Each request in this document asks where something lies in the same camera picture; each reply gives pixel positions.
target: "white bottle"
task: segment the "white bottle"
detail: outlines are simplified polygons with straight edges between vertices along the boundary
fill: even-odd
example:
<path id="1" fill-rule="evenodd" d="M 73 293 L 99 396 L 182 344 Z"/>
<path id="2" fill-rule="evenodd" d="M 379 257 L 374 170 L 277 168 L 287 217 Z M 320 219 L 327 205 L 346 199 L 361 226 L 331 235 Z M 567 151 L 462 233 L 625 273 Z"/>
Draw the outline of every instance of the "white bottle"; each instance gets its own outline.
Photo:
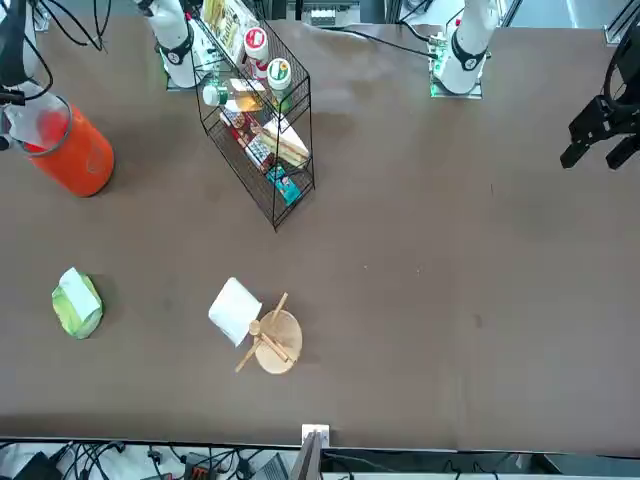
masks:
<path id="1" fill-rule="evenodd" d="M 289 93 L 289 85 L 291 85 L 291 65 L 289 62 L 284 58 L 271 60 L 267 69 L 267 80 L 274 98 L 278 103 L 282 103 L 284 97 Z M 288 106 L 282 105 L 281 108 L 286 109 Z"/>
<path id="2" fill-rule="evenodd" d="M 244 50 L 249 57 L 251 76 L 256 80 L 267 78 L 269 63 L 269 42 L 267 32 L 260 27 L 253 27 L 244 34 Z"/>
<path id="3" fill-rule="evenodd" d="M 204 103 L 212 107 L 223 106 L 231 112 L 256 112 L 262 108 L 259 94 L 265 88 L 256 80 L 232 78 L 222 85 L 206 85 L 202 89 Z"/>

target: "green snack bag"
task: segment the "green snack bag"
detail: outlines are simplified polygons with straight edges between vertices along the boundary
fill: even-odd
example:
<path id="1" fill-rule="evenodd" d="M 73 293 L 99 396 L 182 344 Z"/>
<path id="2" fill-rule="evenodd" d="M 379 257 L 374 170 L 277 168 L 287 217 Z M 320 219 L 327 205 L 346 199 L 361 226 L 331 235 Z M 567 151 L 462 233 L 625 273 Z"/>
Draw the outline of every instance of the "green snack bag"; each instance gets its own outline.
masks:
<path id="1" fill-rule="evenodd" d="M 102 300 L 91 279 L 74 267 L 60 277 L 51 298 L 62 328 L 72 337 L 87 338 L 100 324 Z"/>

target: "orange container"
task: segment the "orange container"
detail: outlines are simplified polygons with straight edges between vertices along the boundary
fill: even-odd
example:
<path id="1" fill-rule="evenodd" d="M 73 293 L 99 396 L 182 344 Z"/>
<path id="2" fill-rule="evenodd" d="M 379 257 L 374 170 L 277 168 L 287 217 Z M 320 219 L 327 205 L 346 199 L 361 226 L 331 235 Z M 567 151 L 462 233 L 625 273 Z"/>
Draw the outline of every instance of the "orange container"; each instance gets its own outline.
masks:
<path id="1" fill-rule="evenodd" d="M 49 133 L 64 132 L 62 139 L 46 151 L 38 151 L 40 149 L 32 145 L 23 145 L 23 148 L 33 164 L 47 175 L 71 193 L 88 197 L 109 181 L 114 165 L 113 149 L 74 105 L 65 104 L 70 111 L 69 120 L 62 116 L 48 118 L 46 126 Z"/>

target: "brown table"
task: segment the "brown table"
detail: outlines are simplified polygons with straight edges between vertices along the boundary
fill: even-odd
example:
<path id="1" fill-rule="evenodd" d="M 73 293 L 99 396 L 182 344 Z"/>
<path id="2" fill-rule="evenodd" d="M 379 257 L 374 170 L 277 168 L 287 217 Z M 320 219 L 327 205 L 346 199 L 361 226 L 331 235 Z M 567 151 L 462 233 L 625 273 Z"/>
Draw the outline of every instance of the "brown table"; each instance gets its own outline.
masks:
<path id="1" fill-rule="evenodd" d="M 602 33 L 498 31 L 474 102 L 431 100 L 416 55 L 276 28 L 311 73 L 318 185 L 277 234 L 193 94 L 164 92 L 143 18 L 112 19 L 106 56 L 40 39 L 118 163 L 78 199 L 3 156 L 1 433 L 296 444 L 323 422 L 339 446 L 636 452 L 639 163 L 559 163 Z M 51 308 L 72 265 L 106 304 L 86 341 Z M 234 374 L 245 348 L 207 319 L 229 276 L 289 292 L 287 375 Z"/>

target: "wire basket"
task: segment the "wire basket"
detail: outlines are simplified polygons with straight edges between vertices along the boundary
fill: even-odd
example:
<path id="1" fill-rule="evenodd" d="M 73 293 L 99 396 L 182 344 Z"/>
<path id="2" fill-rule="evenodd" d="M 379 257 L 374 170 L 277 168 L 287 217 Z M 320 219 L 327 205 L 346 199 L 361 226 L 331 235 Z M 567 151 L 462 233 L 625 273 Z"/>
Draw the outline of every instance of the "wire basket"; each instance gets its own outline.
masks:
<path id="1" fill-rule="evenodd" d="M 220 68 L 217 72 L 220 78 L 251 79 L 249 63 L 245 61 L 236 65 L 219 45 L 210 28 L 201 19 L 195 20 L 219 53 Z M 277 229 L 309 191 L 315 189 L 311 78 L 269 24 L 261 20 L 260 27 L 267 33 L 268 58 L 284 58 L 291 67 L 291 87 L 286 96 L 278 102 L 266 81 L 263 82 L 264 89 L 260 91 L 249 83 L 251 95 L 260 109 L 237 114 L 224 107 L 211 107 L 204 103 L 202 89 L 208 83 L 207 78 L 198 82 L 195 92 L 200 121 L 206 134 L 216 144 L 273 228 Z M 194 78 L 202 78 L 206 73 L 204 67 L 194 67 Z M 265 144 L 259 140 L 259 131 L 267 124 L 271 125 L 272 133 L 275 130 L 270 156 L 266 154 L 268 149 L 265 150 Z M 308 150 L 308 156 L 304 155 L 300 159 L 298 155 L 293 163 L 284 158 L 286 147 L 283 148 L 281 140 L 292 135 L 297 136 Z"/>

